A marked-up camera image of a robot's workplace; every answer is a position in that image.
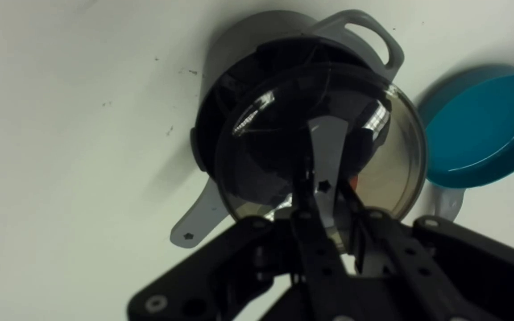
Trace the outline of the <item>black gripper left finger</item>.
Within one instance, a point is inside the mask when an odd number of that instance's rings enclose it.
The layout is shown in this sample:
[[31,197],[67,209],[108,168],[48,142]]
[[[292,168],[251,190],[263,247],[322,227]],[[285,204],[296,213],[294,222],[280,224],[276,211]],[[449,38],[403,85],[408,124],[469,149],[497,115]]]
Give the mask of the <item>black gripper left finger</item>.
[[313,321],[353,321],[346,304],[347,277],[328,238],[335,231],[335,186],[344,136],[344,129],[310,127],[310,163],[294,183],[296,213],[290,225]]

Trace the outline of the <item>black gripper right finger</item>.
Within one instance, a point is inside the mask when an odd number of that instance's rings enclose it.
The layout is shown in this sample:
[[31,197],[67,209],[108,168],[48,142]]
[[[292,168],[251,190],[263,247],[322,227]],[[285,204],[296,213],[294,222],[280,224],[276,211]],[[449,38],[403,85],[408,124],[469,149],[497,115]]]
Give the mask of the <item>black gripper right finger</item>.
[[349,209],[349,249],[367,293],[360,300],[374,321],[454,321],[465,300],[428,250],[399,222],[365,208],[346,181],[338,195]]

